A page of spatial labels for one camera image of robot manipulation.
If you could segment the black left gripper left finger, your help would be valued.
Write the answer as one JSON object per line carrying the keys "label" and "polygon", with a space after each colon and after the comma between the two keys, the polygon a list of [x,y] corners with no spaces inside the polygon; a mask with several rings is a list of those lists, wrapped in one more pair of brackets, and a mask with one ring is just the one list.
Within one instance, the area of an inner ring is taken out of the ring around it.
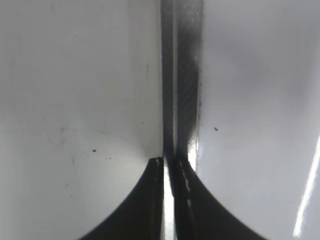
{"label": "black left gripper left finger", "polygon": [[154,157],[126,199],[83,240],[159,240],[164,200],[164,159]]}

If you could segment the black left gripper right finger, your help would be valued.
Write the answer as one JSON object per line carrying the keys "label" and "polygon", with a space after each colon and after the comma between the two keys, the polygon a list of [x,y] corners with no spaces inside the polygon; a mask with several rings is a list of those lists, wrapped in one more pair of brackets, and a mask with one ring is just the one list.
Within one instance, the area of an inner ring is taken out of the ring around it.
{"label": "black left gripper right finger", "polygon": [[179,240],[263,240],[208,191],[185,158],[168,163]]}

